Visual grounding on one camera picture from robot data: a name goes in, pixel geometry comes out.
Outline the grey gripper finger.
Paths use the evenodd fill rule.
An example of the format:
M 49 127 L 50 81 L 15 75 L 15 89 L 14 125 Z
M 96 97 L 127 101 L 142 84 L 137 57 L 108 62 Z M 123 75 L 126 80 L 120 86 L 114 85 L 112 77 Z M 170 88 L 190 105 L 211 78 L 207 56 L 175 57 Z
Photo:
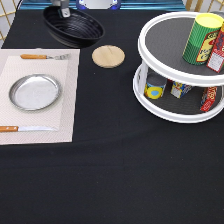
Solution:
M 70 16 L 69 1 L 70 0 L 60 0 L 60 10 L 64 18 Z

